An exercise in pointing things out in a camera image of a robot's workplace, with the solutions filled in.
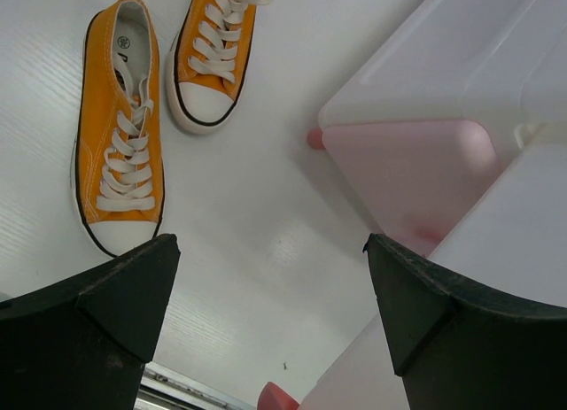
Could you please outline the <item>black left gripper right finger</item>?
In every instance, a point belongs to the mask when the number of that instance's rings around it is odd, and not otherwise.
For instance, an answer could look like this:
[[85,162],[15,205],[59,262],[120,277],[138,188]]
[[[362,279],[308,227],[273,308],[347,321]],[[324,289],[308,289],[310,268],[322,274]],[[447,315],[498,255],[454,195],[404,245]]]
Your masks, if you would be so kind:
[[488,287],[383,234],[363,250],[412,409],[564,409],[566,310]]

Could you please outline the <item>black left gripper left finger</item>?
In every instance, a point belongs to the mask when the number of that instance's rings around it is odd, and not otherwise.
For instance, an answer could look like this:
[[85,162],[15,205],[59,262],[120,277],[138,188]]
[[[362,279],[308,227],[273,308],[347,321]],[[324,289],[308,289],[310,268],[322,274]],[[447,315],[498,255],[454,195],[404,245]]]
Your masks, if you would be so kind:
[[162,234],[1,304],[3,409],[131,409],[180,259]]

